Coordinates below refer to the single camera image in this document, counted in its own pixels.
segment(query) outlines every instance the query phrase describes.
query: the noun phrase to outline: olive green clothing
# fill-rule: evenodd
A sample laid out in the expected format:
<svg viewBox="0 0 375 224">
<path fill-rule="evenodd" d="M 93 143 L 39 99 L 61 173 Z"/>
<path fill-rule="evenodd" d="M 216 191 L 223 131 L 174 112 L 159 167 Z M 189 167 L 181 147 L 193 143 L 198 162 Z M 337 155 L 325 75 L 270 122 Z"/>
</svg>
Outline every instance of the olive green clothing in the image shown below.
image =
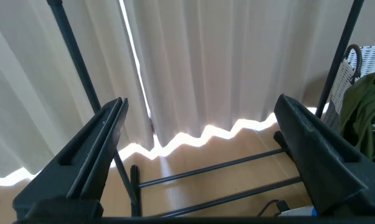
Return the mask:
<svg viewBox="0 0 375 224">
<path fill-rule="evenodd" d="M 375 73 L 346 90 L 340 121 L 345 140 L 375 162 Z"/>
</svg>

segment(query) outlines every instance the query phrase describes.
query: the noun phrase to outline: tan floor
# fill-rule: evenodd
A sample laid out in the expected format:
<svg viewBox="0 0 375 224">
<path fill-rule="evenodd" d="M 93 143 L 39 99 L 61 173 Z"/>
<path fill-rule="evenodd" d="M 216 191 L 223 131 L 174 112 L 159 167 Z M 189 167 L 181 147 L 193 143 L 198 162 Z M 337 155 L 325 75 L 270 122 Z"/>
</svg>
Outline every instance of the tan floor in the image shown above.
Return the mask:
<svg viewBox="0 0 375 224">
<path fill-rule="evenodd" d="M 158 157 L 152 161 L 135 154 L 124 161 L 124 165 L 128 172 L 131 165 L 138 165 L 142 182 L 158 179 L 278 149 L 280 147 L 272 137 L 276 130 L 277 124 L 258 132 L 243 129 L 233 139 L 212 138 L 202 147 L 182 145 L 168 157 Z M 188 207 L 296 176 L 297 168 L 283 153 L 145 187 L 142 190 L 143 215 Z M 13 187 L 0 187 L 0 223 L 11 223 L 16 219 L 11 208 L 12 199 L 26 184 L 27 181 L 23 181 Z M 304 185 L 299 183 L 185 216 L 255 216 L 271 199 L 286 200 L 290 208 L 311 204 Z M 101 203 L 105 210 L 104 216 L 130 216 L 130 201 L 116 169 L 109 171 Z M 272 216 L 274 213 L 277 213 L 277 208 L 271 205 L 263 216 Z"/>
</svg>

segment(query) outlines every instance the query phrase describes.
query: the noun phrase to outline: beige curtain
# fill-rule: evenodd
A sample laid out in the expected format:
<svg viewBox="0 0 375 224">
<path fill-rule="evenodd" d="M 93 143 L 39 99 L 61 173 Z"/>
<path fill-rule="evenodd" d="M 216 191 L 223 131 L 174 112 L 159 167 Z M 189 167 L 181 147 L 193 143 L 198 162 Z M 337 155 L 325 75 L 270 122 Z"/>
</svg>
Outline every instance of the beige curtain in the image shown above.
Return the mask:
<svg viewBox="0 0 375 224">
<path fill-rule="evenodd" d="M 264 120 L 285 93 L 316 106 L 352 1 L 125 0 L 161 145 Z M 375 45 L 375 1 L 352 43 Z"/>
<path fill-rule="evenodd" d="M 153 147 L 118 1 L 64 1 L 100 103 L 128 97 L 119 148 Z M 92 117 L 54 16 L 42 0 L 0 0 L 0 177 L 40 171 Z"/>
</svg>

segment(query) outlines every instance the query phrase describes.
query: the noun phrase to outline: basket handle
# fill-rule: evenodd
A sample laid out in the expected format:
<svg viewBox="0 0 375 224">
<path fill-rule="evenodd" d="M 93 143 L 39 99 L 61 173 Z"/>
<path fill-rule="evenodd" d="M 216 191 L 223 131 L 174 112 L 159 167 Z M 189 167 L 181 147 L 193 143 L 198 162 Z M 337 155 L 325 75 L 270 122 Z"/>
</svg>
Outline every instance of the basket handle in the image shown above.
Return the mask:
<svg viewBox="0 0 375 224">
<path fill-rule="evenodd" d="M 348 59 L 349 53 L 351 50 L 354 49 L 356 53 L 356 68 L 354 75 L 349 79 L 349 82 L 353 85 L 355 82 L 355 78 L 360 78 L 361 77 L 361 67 L 362 67 L 362 52 L 361 49 L 359 48 L 358 45 L 356 44 L 351 44 L 350 46 L 347 47 L 345 53 L 344 53 L 344 58 Z"/>
</svg>

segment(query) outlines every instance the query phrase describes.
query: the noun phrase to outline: metal frame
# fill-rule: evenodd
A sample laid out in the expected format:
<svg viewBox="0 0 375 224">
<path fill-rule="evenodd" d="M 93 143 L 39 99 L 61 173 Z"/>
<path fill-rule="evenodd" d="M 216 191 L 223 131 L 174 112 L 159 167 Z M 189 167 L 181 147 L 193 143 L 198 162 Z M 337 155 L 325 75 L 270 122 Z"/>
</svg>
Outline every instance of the metal frame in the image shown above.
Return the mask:
<svg viewBox="0 0 375 224">
<path fill-rule="evenodd" d="M 318 103 L 318 107 L 317 107 L 317 110 L 316 110 L 316 113 L 315 113 L 318 118 L 320 118 L 320 116 L 323 112 L 323 108 L 325 107 L 326 101 L 327 101 L 328 96 L 329 96 L 330 91 L 331 91 L 331 87 L 333 86 L 333 82 L 336 78 L 339 63 L 340 63 L 341 59 L 343 58 L 345 48 L 348 45 L 349 38 L 351 37 L 352 31 L 354 29 L 354 25 L 355 25 L 356 20 L 359 16 L 359 12 L 360 12 L 361 7 L 363 5 L 363 1 L 364 0 L 354 0 L 354 3 L 353 3 L 353 5 L 351 7 L 351 10 L 349 12 L 349 16 L 348 16 L 348 19 L 346 21 L 344 31 L 341 35 L 338 47 L 336 49 L 336 53 L 335 53 L 335 56 L 334 56 L 334 59 L 333 59 L 333 63 L 331 64 L 329 74 L 328 74 L 328 77 L 327 77 L 327 80 L 326 80 L 326 84 L 325 84 L 325 87 L 322 91 L 322 94 L 321 94 L 321 97 L 320 97 L 320 100 L 319 100 L 319 103 Z M 77 41 L 75 40 L 74 34 L 72 32 L 69 20 L 67 19 L 67 15 L 64 11 L 64 8 L 63 8 L 63 5 L 62 5 L 62 0 L 47 0 L 47 2 L 50 5 L 50 7 L 52 9 L 52 12 L 53 12 L 53 14 L 56 18 L 56 21 L 59 25 L 60 31 L 62 33 L 62 36 L 63 36 L 64 40 L 65 40 L 67 48 L 70 52 L 71 58 L 74 62 L 75 68 L 77 69 L 78 75 L 79 75 L 79 77 L 81 79 L 81 82 L 82 82 L 82 85 L 83 85 L 83 87 L 84 87 L 84 89 L 87 93 L 87 96 L 88 96 L 88 99 L 89 99 L 89 101 L 92 105 L 92 108 L 93 108 L 94 112 L 97 112 L 100 109 L 100 103 L 99 103 L 98 97 L 95 93 L 95 89 L 92 85 L 92 81 L 89 77 L 89 74 L 88 74 L 87 68 L 85 66 L 85 63 L 83 62 L 83 58 L 82 58 L 82 55 L 80 53 L 79 47 L 77 45 Z M 203 169 L 198 169 L 198 170 L 186 172 L 186 173 L 183 173 L 183 174 L 172 175 L 170 177 L 165 177 L 165 178 L 161 178 L 161 179 L 158 179 L 158 180 L 152 180 L 152 181 L 144 182 L 144 183 L 140 183 L 140 172 L 139 172 L 139 168 L 136 165 L 133 165 L 131 167 L 131 170 L 130 170 L 130 172 L 131 172 L 131 182 L 130 182 L 130 180 L 128 179 L 128 176 L 126 174 L 124 165 L 123 165 L 118 153 L 115 153 L 114 160 L 116 162 L 117 169 L 118 169 L 118 171 L 121 175 L 121 178 L 123 179 L 123 183 L 124 183 L 125 188 L 128 192 L 128 195 L 131 198 L 132 216 L 133 217 L 141 217 L 142 216 L 142 208 L 141 208 L 141 188 L 142 187 L 148 187 L 150 185 L 160 184 L 160 183 L 167 182 L 167 181 L 170 181 L 170 180 L 176 180 L 176 179 L 180 179 L 180 178 L 183 178 L 183 177 L 188 177 L 190 175 L 208 172 L 208 171 L 211 171 L 211 170 L 215 170 L 215 169 L 239 164 L 241 162 L 247 162 L 247 161 L 259 159 L 259 158 L 262 158 L 262 157 L 271 156 L 271 155 L 278 154 L 278 153 L 281 153 L 281 152 L 288 152 L 287 144 L 286 144 L 281 132 L 276 132 L 275 135 L 274 135 L 274 139 L 276 140 L 276 142 L 279 143 L 279 145 L 282 147 L 282 149 L 277 149 L 277 150 L 274 150 L 274 151 L 265 152 L 265 153 L 262 153 L 262 154 L 249 156 L 249 157 L 246 157 L 246 158 L 237 159 L 237 160 L 230 161 L 230 162 L 225 162 L 225 163 L 218 164 L 218 165 L 215 165 L 215 166 L 210 166 L 210 167 L 206 167 L 206 168 L 203 168 Z M 284 187 L 284 186 L 287 186 L 287 185 L 290 185 L 290 184 L 295 184 L 295 183 L 300 182 L 300 181 L 301 181 L 301 179 L 299 177 L 296 177 L 296 178 L 293 178 L 293 179 L 284 180 L 284 181 L 279 182 L 279 183 L 271 184 L 271 185 L 268 185 L 268 186 L 265 186 L 265 187 L 260 187 L 260 188 L 257 188 L 257 189 L 248 190 L 246 192 L 241 192 L 239 194 L 230 195 L 230 196 L 227 196 L 227 197 L 224 197 L 224 198 L 220 198 L 220 199 L 213 200 L 213 201 L 210 201 L 210 202 L 202 203 L 202 204 L 199 204 L 199 205 L 194 205 L 194 206 L 191 206 L 191 207 L 188 207 L 188 208 L 182 208 L 182 209 L 175 210 L 175 211 L 172 211 L 172 212 L 160 214 L 159 216 L 160 217 L 173 217 L 173 216 L 176 216 L 176 215 L 182 215 L 182 214 L 193 212 L 193 211 L 200 210 L 200 209 L 203 209 L 203 208 L 208 208 L 208 207 L 219 205 L 219 204 L 222 204 L 222 203 L 231 202 L 233 200 L 237 200 L 237 199 L 240 199 L 240 198 L 249 197 L 251 195 L 266 192 L 268 190 L 273 190 L 273 189 L 277 189 L 279 187 Z"/>
</svg>

